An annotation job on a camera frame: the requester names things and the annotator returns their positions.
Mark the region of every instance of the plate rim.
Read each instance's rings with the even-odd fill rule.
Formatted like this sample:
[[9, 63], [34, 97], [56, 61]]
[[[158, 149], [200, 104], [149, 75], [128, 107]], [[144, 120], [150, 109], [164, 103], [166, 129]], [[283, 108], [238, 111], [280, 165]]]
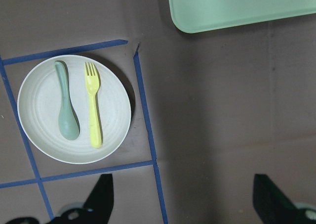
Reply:
[[[99, 159], [96, 159], [96, 160], [93, 160], [93, 161], [89, 161], [89, 162], [70, 162], [70, 161], [65, 161], [65, 160], [62, 160], [62, 159], [58, 159], [56, 157], [53, 157], [52, 155], [49, 155], [47, 152], [43, 151], [41, 148], [39, 148], [34, 142], [33, 140], [30, 138], [30, 136], [28, 135], [28, 133], [26, 132], [26, 129], [23, 125], [23, 122], [21, 120], [21, 115], [20, 115], [20, 95], [21, 95], [21, 90], [25, 84], [25, 82], [27, 81], [27, 79], [29, 78], [29, 76], [37, 69], [39, 68], [42, 64], [46, 63], [47, 61], [51, 61], [51, 60], [54, 60], [54, 59], [57, 59], [57, 58], [60, 58], [60, 57], [77, 57], [77, 58], [86, 58], [88, 60], [91, 60], [91, 61], [94, 61], [94, 62], [97, 62], [98, 64], [101, 64], [110, 74], [112, 74], [112, 76], [114, 76], [118, 82], [120, 83], [120, 85], [122, 86], [122, 88], [124, 89], [124, 96], [126, 96], [127, 98], [127, 101], [128, 101], [128, 126], [127, 126], [127, 129], [124, 133], [124, 136], [122, 137], [122, 140], [118, 143], [118, 145], [115, 147], [115, 149], [113, 149], [113, 151], [111, 151], [110, 153], [108, 153], [106, 156], [102, 156], [101, 158]], [[117, 75], [114, 74], [114, 72], [112, 72], [108, 67], [106, 67], [103, 63], [97, 61], [97, 60], [94, 60], [92, 58], [89, 58], [89, 57], [86, 57], [86, 56], [81, 56], [81, 55], [74, 55], [74, 54], [64, 54], [64, 55], [59, 55], [59, 56], [54, 56], [54, 57], [50, 57], [50, 58], [47, 58], [46, 60], [38, 63], [30, 72], [28, 72], [28, 74], [26, 75], [26, 77], [23, 79], [23, 82], [20, 86], [20, 89], [19, 89], [19, 93], [18, 93], [18, 98], [17, 98], [17, 112], [18, 112], [18, 119], [19, 119], [19, 123], [23, 129], [23, 132], [25, 133], [25, 135], [27, 136], [27, 138], [31, 141], [31, 143], [38, 149], [40, 150], [42, 153], [44, 153], [45, 155], [49, 156], [50, 158], [53, 158], [54, 160], [57, 160], [57, 161], [60, 161], [60, 162], [64, 162], [64, 163], [68, 163], [68, 164], [75, 164], [75, 165], [83, 165], [83, 164], [91, 164], [91, 163], [94, 163], [94, 162], [98, 162], [100, 160], [103, 160], [105, 159], [106, 157], [110, 156], [113, 152], [115, 152], [120, 146], [121, 144], [123, 143], [123, 141], [125, 140], [127, 134], [128, 134], [128, 131], [130, 129], [130, 124], [131, 124], [131, 117], [132, 117], [132, 113], [131, 113], [131, 104], [130, 104], [130, 100], [129, 100], [129, 96], [127, 94], [127, 91], [123, 85], [123, 83], [120, 81], [120, 79], [117, 77]]]

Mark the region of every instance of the fork handle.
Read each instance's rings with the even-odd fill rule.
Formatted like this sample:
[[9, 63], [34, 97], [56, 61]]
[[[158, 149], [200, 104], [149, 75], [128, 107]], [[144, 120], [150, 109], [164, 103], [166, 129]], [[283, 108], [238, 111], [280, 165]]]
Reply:
[[102, 144], [102, 138], [95, 96], [89, 95], [90, 142], [91, 146], [99, 148]]

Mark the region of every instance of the plastic utensil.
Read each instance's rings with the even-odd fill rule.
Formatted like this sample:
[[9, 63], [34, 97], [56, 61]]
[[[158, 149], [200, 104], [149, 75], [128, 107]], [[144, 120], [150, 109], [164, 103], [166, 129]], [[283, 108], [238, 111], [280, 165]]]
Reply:
[[59, 131], [64, 138], [68, 140], [75, 140], [80, 134], [80, 129], [70, 100], [68, 77], [65, 65], [66, 64], [62, 61], [55, 61], [55, 69], [59, 80], [62, 98], [58, 125]]
[[99, 148], [102, 145], [102, 137], [95, 97], [100, 88], [100, 80], [94, 63], [86, 62], [84, 72], [85, 86], [89, 95], [90, 142], [91, 146]]

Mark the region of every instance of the fork tines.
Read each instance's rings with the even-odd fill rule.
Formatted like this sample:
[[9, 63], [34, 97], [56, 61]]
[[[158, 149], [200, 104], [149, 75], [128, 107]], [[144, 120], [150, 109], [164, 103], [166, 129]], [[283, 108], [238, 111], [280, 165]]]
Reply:
[[85, 72], [87, 76], [96, 75], [96, 68], [93, 62], [85, 62]]

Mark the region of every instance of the plate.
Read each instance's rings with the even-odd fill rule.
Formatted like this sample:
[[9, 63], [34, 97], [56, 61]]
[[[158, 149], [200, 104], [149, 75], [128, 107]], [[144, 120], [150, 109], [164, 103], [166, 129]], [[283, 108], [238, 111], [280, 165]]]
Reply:
[[316, 13], [316, 0], [169, 0], [175, 26], [197, 33]]
[[[79, 120], [80, 135], [73, 141], [65, 139], [58, 127], [61, 92], [56, 60], [67, 65], [71, 102]], [[93, 62], [100, 74], [97, 98], [103, 143], [98, 149], [90, 145], [85, 62]], [[112, 154], [125, 139], [131, 121], [129, 98], [116, 75], [101, 63], [78, 55], [53, 57], [33, 68], [22, 83], [17, 107], [22, 128], [34, 146], [51, 158], [71, 164], [92, 163]]]

